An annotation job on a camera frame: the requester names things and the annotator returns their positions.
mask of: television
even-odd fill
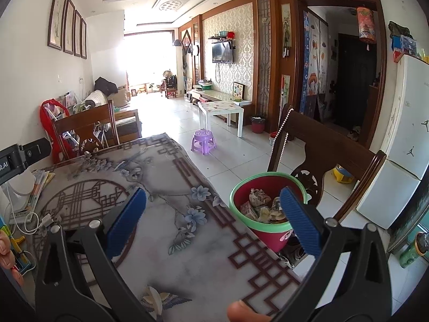
[[[233,63],[231,41],[212,43],[213,63]]]

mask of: dark door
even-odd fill
[[[338,34],[338,77],[335,123],[351,130],[361,126],[366,113],[369,86],[377,71],[377,45],[357,36]]]

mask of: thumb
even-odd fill
[[[236,301],[228,306],[230,322],[270,322],[271,317],[254,312],[244,301]]]

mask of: screw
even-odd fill
[[[335,228],[338,225],[338,222],[334,218],[325,219],[325,223],[330,228]]]
[[[366,227],[368,228],[369,231],[371,232],[376,232],[377,231],[377,227],[373,224],[373,223],[368,223],[366,225]]]
[[[89,222],[89,227],[91,229],[97,229],[100,225],[101,225],[101,221],[98,219],[94,219]]]
[[[60,227],[59,227],[58,225],[54,225],[54,226],[51,228],[51,232],[52,232],[52,233],[57,233],[58,231],[60,231]]]

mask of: blue gripper pad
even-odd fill
[[[132,230],[146,209],[146,193],[143,189],[138,188],[125,202],[126,204],[122,206],[123,210],[106,234],[107,246],[105,253],[109,259],[122,253]]]
[[[322,251],[320,233],[302,209],[303,204],[297,200],[289,187],[283,188],[280,192],[280,207],[305,252],[317,258]]]

